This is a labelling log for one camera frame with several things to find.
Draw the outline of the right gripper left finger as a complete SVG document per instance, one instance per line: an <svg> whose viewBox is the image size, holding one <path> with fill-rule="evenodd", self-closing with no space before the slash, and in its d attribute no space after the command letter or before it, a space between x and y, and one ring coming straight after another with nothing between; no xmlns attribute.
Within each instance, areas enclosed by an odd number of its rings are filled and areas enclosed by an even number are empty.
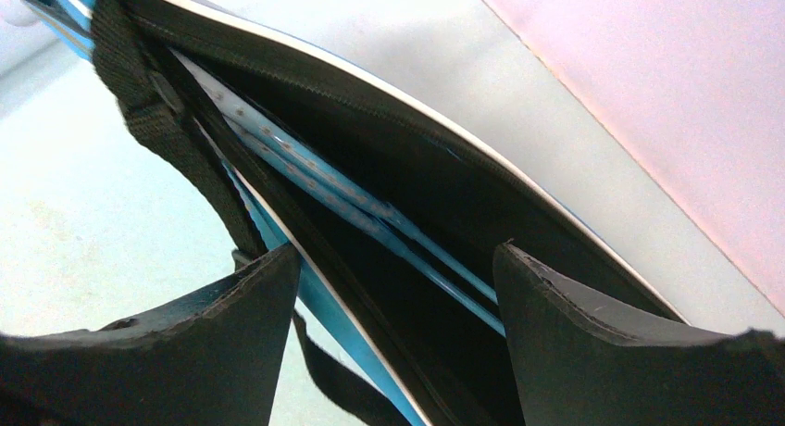
<svg viewBox="0 0 785 426"><path fill-rule="evenodd" d="M5 425L266 425L300 259L289 244L165 305L1 339Z"/></svg>

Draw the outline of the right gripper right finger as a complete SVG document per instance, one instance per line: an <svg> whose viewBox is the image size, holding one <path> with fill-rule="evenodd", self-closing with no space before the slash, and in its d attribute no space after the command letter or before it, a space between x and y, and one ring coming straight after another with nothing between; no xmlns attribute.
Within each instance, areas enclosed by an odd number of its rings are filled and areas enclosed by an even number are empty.
<svg viewBox="0 0 785 426"><path fill-rule="evenodd" d="M784 342L643 311L511 244L493 277L529 425L780 425Z"/></svg>

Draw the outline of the blue badminton racket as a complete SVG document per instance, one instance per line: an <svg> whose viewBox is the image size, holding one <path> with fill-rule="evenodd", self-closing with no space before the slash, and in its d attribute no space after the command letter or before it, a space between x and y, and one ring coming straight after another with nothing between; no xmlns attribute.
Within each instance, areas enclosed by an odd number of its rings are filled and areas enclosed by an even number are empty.
<svg viewBox="0 0 785 426"><path fill-rule="evenodd" d="M497 304L496 292L457 259L439 247L392 205L383 203L297 143L284 131L268 125L230 128L255 154L344 221L402 258L495 332L505 335L499 317L443 276L405 241L408 238L439 259L482 296Z"/></svg>
<svg viewBox="0 0 785 426"><path fill-rule="evenodd" d="M241 141L271 163L287 179L361 232L370 235L403 258L448 293L458 297L465 306L468 306L472 299L460 293L455 285L449 283L440 272L407 246L401 239L402 236L438 258L494 304L498 303L496 292L488 283L438 246L392 204L373 196L350 180L305 144L296 141L280 124L273 122L188 57L181 53L176 53L175 57L196 81L206 88L213 103L229 120L229 126Z"/></svg>

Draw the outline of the blue racket cover bag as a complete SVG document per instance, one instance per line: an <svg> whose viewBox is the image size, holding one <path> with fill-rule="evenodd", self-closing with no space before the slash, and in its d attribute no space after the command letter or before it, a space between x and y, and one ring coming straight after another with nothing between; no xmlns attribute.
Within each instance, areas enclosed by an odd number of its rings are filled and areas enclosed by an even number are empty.
<svg viewBox="0 0 785 426"><path fill-rule="evenodd" d="M404 238L502 323L493 257L503 244L678 322L477 146L333 63L165 0L97 0L88 28L66 0L21 1L90 40L99 78L131 135L218 212L237 244L234 272L283 245L296 250L289 328L316 386L369 425L529 425L506 335L245 146L176 53L392 204L488 283L497 304Z"/></svg>

